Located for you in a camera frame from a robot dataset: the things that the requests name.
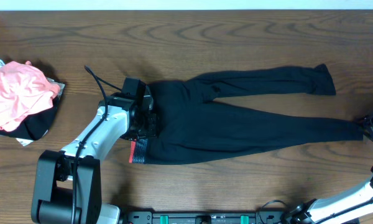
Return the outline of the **black leggings red waistband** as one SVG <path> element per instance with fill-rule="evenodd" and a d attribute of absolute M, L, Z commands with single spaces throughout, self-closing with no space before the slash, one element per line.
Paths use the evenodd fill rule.
<path fill-rule="evenodd" d="M 220 103 L 220 98 L 336 93 L 325 65 L 205 73 L 149 85 L 158 135 L 131 144 L 134 164 L 195 164 L 313 142 L 360 141 L 352 121 L 269 113 Z"/>

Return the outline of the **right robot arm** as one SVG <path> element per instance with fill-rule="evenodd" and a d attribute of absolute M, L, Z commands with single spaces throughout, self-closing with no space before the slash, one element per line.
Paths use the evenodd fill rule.
<path fill-rule="evenodd" d="M 287 145 L 306 143 L 362 141 L 373 142 L 373 113 L 346 121 L 333 118 L 288 119 Z M 338 195 L 313 199 L 303 203 L 282 217 L 282 223 L 347 223 L 373 213 L 373 166 L 371 176 L 355 187 Z"/>

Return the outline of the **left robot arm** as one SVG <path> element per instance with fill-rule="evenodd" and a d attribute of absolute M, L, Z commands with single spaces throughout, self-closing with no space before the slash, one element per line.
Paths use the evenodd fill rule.
<path fill-rule="evenodd" d="M 102 202 L 101 163 L 118 139 L 156 135 L 148 86 L 126 78 L 121 91 L 100 101 L 91 123 L 60 151 L 44 151 L 35 175 L 35 223 L 120 223 L 121 209 Z"/>

